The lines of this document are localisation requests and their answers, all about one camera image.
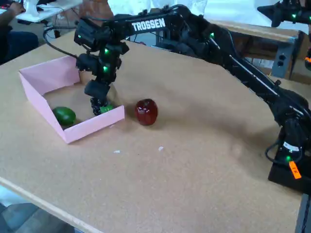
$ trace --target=person's hand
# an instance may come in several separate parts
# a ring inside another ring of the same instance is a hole
[[[9,8],[14,16],[18,16],[20,13],[25,12],[25,8],[18,2],[13,2]]]

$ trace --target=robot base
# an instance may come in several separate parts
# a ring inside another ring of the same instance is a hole
[[[282,186],[294,189],[298,192],[302,192],[311,195],[311,157],[304,156],[302,160],[297,164],[299,172],[301,174],[300,179],[295,179],[289,166],[283,166],[273,164],[270,170],[268,180],[280,184]]]

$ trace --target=dark pants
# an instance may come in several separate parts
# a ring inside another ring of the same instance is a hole
[[[9,32],[7,35],[8,52],[0,63],[13,60],[38,47],[38,37],[29,32]]]

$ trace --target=small green object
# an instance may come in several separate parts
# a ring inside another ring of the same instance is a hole
[[[52,111],[58,123],[62,126],[73,125],[76,120],[76,114],[70,108],[56,107]]]
[[[107,105],[106,107],[100,107],[101,113],[109,112],[113,109],[113,106],[111,104]]]
[[[104,72],[107,72],[109,70],[108,67],[103,67]]]

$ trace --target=apple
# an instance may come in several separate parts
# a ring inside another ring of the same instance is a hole
[[[154,124],[157,114],[157,105],[152,99],[140,100],[135,106],[135,115],[141,125]]]

